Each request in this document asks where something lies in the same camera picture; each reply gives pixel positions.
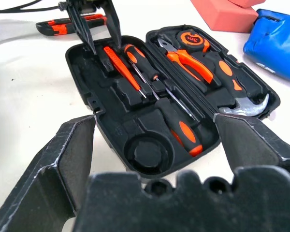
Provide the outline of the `red foam brick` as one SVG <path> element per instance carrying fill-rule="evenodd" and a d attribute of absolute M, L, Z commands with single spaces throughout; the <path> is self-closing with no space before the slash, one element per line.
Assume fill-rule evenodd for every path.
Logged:
<path fill-rule="evenodd" d="M 249 33 L 258 13 L 229 0 L 190 0 L 211 30 Z"/>
<path fill-rule="evenodd" d="M 242 8 L 249 8 L 264 3 L 266 0 L 228 0 L 229 2 Z"/>

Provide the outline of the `large black orange screwdriver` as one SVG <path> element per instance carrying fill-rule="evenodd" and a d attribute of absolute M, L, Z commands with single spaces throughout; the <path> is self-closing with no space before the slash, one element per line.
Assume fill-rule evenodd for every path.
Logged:
<path fill-rule="evenodd" d="M 189 152 L 193 157 L 197 156 L 203 151 L 203 146 L 201 142 L 197 139 L 196 134 L 187 124 L 185 120 L 182 120 L 176 110 L 171 106 L 168 98 L 160 98 L 150 83 L 141 74 L 140 70 L 136 65 L 129 59 L 129 63 L 134 68 L 136 73 L 139 75 L 141 80 L 149 85 L 154 97 L 156 98 L 155 106 L 161 111 L 164 121 L 170 129 L 172 135 L 177 139 L 177 141 Z"/>

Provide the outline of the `orange handled pliers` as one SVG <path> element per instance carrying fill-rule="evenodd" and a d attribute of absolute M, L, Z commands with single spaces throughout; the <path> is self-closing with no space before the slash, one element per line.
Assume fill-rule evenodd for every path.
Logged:
<path fill-rule="evenodd" d="M 211 83 L 214 79 L 213 73 L 200 61 L 195 59 L 193 56 L 187 53 L 185 49 L 177 49 L 169 42 L 158 38 L 158 43 L 160 47 L 167 50 L 167 57 L 172 61 L 177 63 L 183 70 L 185 70 L 188 74 L 194 77 L 196 80 L 200 81 L 198 77 L 196 77 L 191 71 L 189 71 L 185 65 L 191 66 L 194 70 L 196 70 L 201 77 L 207 82 Z"/>

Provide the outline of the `black orange utility knife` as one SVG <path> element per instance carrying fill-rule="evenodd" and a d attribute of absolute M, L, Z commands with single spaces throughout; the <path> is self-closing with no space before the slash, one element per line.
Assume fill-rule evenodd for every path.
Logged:
<path fill-rule="evenodd" d="M 95 28 L 106 24 L 106 16 L 102 14 L 89 14 L 82 16 L 89 28 Z M 59 36 L 75 33 L 72 22 L 69 18 L 54 19 L 36 23 L 39 33 L 45 36 Z"/>

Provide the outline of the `black orange claw hammer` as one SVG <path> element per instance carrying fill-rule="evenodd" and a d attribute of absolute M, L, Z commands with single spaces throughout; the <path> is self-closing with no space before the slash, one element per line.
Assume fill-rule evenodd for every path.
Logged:
<path fill-rule="evenodd" d="M 240 84 L 236 74 L 231 67 L 221 58 L 218 52 L 208 52 L 204 56 L 211 60 L 215 66 L 215 75 L 221 81 L 222 85 L 228 90 L 235 100 L 234 108 L 220 107 L 219 111 L 224 114 L 234 114 L 242 116 L 257 116 L 262 113 L 269 101 L 269 95 L 259 104 L 254 104 L 246 93 L 244 87 Z"/>

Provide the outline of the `black plastic tool case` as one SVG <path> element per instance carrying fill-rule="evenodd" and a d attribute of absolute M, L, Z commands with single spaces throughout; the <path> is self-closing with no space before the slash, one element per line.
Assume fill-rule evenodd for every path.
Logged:
<path fill-rule="evenodd" d="M 200 81 L 196 80 L 177 63 L 167 57 L 167 50 L 160 47 L 161 38 L 177 49 L 183 49 L 176 36 L 180 31 L 194 30 L 210 43 L 207 52 L 188 52 L 203 63 L 214 75 L 209 84 L 191 66 L 185 67 Z M 155 106 L 149 85 L 141 80 L 124 53 L 127 44 L 136 46 L 159 72 L 159 81 L 151 82 L 141 72 L 160 98 L 168 98 L 171 106 L 182 120 L 185 120 L 203 146 L 203 151 L 193 157 L 172 135 L 161 111 Z M 84 104 L 96 116 L 97 126 L 109 146 L 116 152 L 128 171 L 136 171 L 146 180 L 156 179 L 173 173 L 198 158 L 211 152 L 220 143 L 220 136 L 213 118 L 220 113 L 220 107 L 234 108 L 235 100 L 215 75 L 213 62 L 205 58 L 208 52 L 218 52 L 231 67 L 238 81 L 247 92 L 248 98 L 259 104 L 269 95 L 265 110 L 257 116 L 264 119 L 280 105 L 277 93 L 258 77 L 247 65 L 239 63 L 228 50 L 206 32 L 190 25 L 164 27 L 149 31 L 146 40 L 123 36 L 122 47 L 117 49 L 111 38 L 94 41 L 96 55 L 84 44 L 71 47 L 66 52 L 66 60 Z M 114 67 L 105 46 L 111 47 L 134 79 L 140 85 L 141 93 Z M 193 120 L 166 92 L 169 90 L 196 116 Z"/>

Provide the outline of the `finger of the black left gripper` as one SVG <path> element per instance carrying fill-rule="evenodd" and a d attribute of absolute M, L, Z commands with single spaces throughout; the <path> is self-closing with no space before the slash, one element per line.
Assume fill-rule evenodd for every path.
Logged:
<path fill-rule="evenodd" d="M 72 25 L 76 34 L 79 36 L 84 45 L 91 50 L 94 55 L 96 55 L 96 49 L 94 42 L 92 40 L 92 35 L 88 24 L 84 18 L 81 16 L 80 1 L 67 1 L 67 12 L 71 19 Z"/>
<path fill-rule="evenodd" d="M 103 10 L 107 18 L 106 25 L 109 33 L 114 40 L 116 48 L 120 49 L 122 46 L 120 22 L 112 0 L 104 0 Z"/>

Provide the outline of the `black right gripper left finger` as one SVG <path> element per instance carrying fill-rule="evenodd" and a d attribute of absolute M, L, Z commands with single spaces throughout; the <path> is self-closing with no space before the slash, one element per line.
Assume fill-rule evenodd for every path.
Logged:
<path fill-rule="evenodd" d="M 0 232 L 62 232 L 77 215 L 91 169 L 93 115 L 63 123 L 0 208 Z"/>

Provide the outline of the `small black orange screwdriver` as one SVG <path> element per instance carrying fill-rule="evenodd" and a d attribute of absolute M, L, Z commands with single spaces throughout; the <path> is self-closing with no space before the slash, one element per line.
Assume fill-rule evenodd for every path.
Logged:
<path fill-rule="evenodd" d="M 159 81 L 159 72 L 152 67 L 146 56 L 134 45 L 127 44 L 124 48 L 124 53 L 130 59 L 133 66 L 137 67 L 141 72 L 148 76 L 151 82 Z M 197 121 L 196 116 L 169 90 L 165 85 L 166 92 L 170 97 L 187 113 L 193 120 Z"/>

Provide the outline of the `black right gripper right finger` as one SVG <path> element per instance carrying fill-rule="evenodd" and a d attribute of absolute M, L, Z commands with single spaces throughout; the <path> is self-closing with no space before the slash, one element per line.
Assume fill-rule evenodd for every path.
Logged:
<path fill-rule="evenodd" d="M 272 165 L 290 173 L 290 145 L 261 120 L 217 113 L 213 122 L 232 171 L 239 167 Z"/>

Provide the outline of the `blue boxing glove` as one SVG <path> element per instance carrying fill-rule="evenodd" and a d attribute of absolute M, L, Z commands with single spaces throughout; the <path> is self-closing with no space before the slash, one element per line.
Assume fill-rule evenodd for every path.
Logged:
<path fill-rule="evenodd" d="M 290 81 L 290 14 L 257 10 L 243 52 L 269 72 Z"/>

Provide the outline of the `black orange tape measure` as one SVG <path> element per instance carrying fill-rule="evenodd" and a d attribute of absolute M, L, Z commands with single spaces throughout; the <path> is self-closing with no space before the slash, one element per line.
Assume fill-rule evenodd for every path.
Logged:
<path fill-rule="evenodd" d="M 207 52 L 210 43 L 207 39 L 197 34 L 194 30 L 180 31 L 176 36 L 180 46 L 188 52 Z"/>

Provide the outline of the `orange tester screwdriver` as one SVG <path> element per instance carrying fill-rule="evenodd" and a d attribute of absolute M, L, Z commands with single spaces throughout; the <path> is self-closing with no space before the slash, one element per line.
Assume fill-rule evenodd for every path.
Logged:
<path fill-rule="evenodd" d="M 133 75 L 123 63 L 123 61 L 120 59 L 120 57 L 117 55 L 117 53 L 109 46 L 105 46 L 103 50 L 108 55 L 117 71 L 129 81 L 129 83 L 134 87 L 135 90 L 139 91 L 141 95 L 146 98 L 145 94 L 141 90 L 140 85 L 134 79 Z"/>

